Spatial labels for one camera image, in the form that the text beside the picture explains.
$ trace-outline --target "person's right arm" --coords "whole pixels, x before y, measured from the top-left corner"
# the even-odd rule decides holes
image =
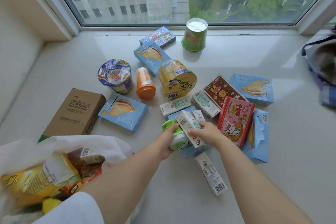
[[[241,215],[246,224],[313,224],[313,221],[215,125],[199,123],[203,129],[192,129],[217,148],[229,178]]]

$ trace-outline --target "bag strap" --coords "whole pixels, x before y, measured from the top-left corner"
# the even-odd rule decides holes
[[[312,43],[308,43],[308,44],[305,44],[303,47],[302,47],[302,52],[301,52],[301,55],[302,56],[306,56],[306,47],[309,46],[309,45],[314,45],[314,44],[321,44],[321,43],[324,43],[324,42],[327,42],[327,41],[330,41],[330,40],[333,40],[333,39],[336,39],[336,35],[331,35],[325,39],[322,39],[322,40],[318,40],[318,41],[315,41],[315,42],[312,42]]]

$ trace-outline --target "forearm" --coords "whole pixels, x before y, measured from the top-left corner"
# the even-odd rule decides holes
[[[161,160],[152,145],[111,167],[83,187],[97,202],[105,223],[124,224]]]
[[[246,224],[313,223],[229,139],[220,140],[217,149]]]

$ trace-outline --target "person's right hand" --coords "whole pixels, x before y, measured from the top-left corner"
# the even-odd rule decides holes
[[[199,124],[203,129],[191,129],[191,130],[188,131],[188,135],[198,136],[206,144],[214,146],[214,147],[217,147],[218,143],[221,140],[228,139],[211,122],[201,121]]]

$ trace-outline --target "green and white cup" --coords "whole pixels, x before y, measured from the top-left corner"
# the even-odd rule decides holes
[[[208,23],[200,18],[188,20],[185,27],[182,45],[189,51],[197,52],[204,49],[208,33]]]
[[[177,120],[169,120],[166,121],[162,125],[162,130],[166,131],[168,128],[170,128],[171,125],[178,124]],[[170,144],[170,148],[172,150],[177,150],[179,148],[182,148],[188,143],[188,137],[183,132],[182,128],[179,126],[176,130],[173,132],[173,141]]]

